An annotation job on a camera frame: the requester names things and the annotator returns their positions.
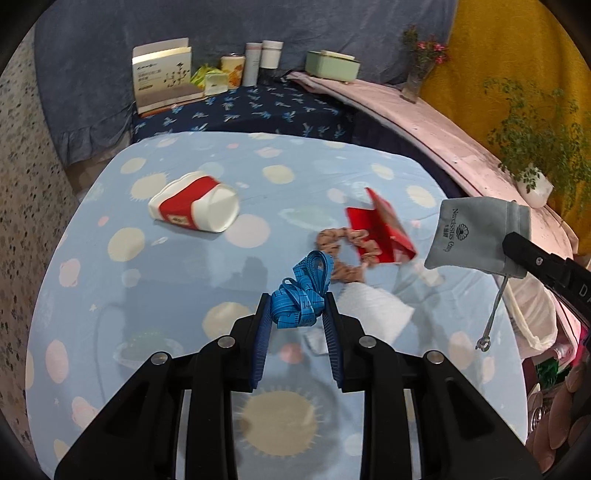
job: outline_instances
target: gray pouch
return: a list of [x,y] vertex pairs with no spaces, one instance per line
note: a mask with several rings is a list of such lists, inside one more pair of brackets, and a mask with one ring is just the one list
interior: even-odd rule
[[527,275],[525,268],[503,252],[503,240],[511,232],[530,239],[529,207],[492,197],[443,200],[425,267],[455,265],[504,277],[524,278]]

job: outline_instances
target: cylindrical bottle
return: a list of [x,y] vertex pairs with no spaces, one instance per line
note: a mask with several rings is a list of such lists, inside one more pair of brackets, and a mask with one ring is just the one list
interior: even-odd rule
[[244,56],[244,75],[242,75],[243,87],[254,87],[258,78],[258,69],[261,64],[262,43],[249,42],[246,44]]
[[261,53],[261,82],[263,84],[268,85],[275,79],[282,48],[282,41],[263,41]]
[[230,53],[222,57],[222,70],[228,74],[228,88],[238,88],[242,81],[244,69],[244,55]]

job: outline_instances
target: green storage box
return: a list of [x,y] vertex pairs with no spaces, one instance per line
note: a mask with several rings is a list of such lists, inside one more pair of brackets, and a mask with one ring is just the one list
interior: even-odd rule
[[340,82],[352,82],[357,78],[361,64],[355,57],[331,51],[309,51],[306,72],[314,77]]

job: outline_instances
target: paper cup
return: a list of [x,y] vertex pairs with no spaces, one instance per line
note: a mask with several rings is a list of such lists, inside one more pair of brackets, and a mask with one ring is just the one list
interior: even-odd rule
[[148,203],[150,216],[193,230],[223,232],[238,216],[236,191],[194,171],[166,185]]

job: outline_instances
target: polka dot tablecloth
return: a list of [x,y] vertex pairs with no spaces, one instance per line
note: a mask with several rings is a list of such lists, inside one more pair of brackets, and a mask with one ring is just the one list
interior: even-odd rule
[[[221,234],[152,220],[148,199],[204,170],[234,187],[241,212]],[[39,293],[27,353],[27,406],[41,466],[58,461],[132,373],[158,350],[179,356],[227,334],[314,248],[319,230],[348,225],[371,186],[397,211],[418,257],[369,270],[371,286],[415,308],[393,346],[443,351],[525,439],[517,346],[500,308],[487,354],[474,348],[497,292],[494,279],[455,267],[426,270],[443,192],[413,160],[332,141],[270,134],[187,132],[117,155],[64,233]],[[344,261],[355,264],[352,247]],[[331,285],[338,297],[342,285]],[[274,329],[253,394],[235,394],[242,480],[356,480],[363,394],[336,388],[328,357],[304,334]]]

